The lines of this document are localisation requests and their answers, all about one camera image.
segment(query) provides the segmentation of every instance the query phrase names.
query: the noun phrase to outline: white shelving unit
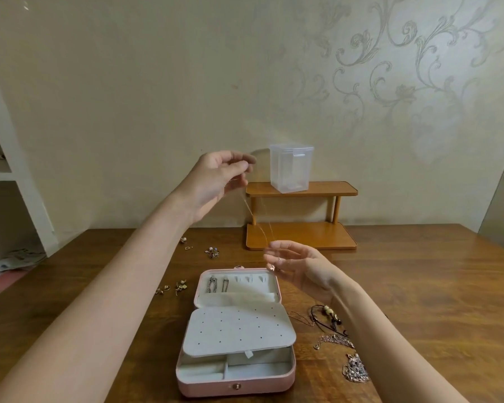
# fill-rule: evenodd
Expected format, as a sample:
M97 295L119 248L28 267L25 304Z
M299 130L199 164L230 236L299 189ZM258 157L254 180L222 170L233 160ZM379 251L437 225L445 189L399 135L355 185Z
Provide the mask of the white shelving unit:
M47 255L58 241L28 169L17 131L0 91L0 258L25 240L39 238Z

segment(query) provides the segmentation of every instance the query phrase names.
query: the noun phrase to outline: pink jewelry box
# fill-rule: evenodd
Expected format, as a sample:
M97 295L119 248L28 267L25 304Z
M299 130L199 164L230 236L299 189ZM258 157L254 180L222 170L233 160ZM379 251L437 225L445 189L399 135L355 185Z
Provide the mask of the pink jewelry box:
M216 279L216 292L210 278ZM289 389L297 336L281 301L278 279L268 269L204 271L177 360L181 393L208 397Z

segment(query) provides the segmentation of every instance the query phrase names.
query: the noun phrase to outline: two-tier wooden stand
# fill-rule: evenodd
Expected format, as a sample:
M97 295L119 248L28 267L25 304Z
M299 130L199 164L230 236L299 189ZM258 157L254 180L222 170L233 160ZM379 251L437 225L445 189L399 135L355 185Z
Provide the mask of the two-tier wooden stand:
M280 193L269 182L251 182L247 186L247 196L250 197L252 210L252 224L247 226L247 248L249 250L262 250L265 248L264 230L269 241L292 240L307 244L316 249L354 250L356 242L349 235L341 223L338 222L340 200L342 196L356 196L358 191L349 183L342 181L310 182L307 191ZM302 196L329 197L335 196L334 214L332 218L327 215L330 222L277 222L256 223L256 198L297 198Z

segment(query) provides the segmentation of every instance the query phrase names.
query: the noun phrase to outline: shelf bottom tier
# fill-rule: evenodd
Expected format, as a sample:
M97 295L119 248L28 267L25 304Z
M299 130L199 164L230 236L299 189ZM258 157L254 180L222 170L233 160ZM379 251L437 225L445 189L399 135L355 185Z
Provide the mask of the shelf bottom tier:
M248 224L247 248L249 250L263 250L266 246L265 236L260 226L269 241L292 240L323 250L356 249L356 242L341 223L277 222L271 223L271 227L269 223Z

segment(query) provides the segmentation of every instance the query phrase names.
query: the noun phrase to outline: brown tabletop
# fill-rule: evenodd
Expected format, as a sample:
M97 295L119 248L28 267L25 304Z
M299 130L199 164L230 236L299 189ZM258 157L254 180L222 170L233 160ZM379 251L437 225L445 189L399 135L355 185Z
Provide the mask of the brown tabletop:
M504 403L504 250L459 225L353 226L356 252L324 251L358 281L437 370L471 402ZM89 230L0 295L0 380L34 340L92 280L132 230ZM262 254L244 250L244 228L190 229L161 285L187 279L177 297L155 296L107 401L185 400L175 365L193 311L200 273L237 264L259 267ZM208 259L209 246L220 258ZM314 304L281 283L288 311ZM293 321L297 375L285 393L224 401L379 402L371 383L346 381L350 349L323 344L321 332Z

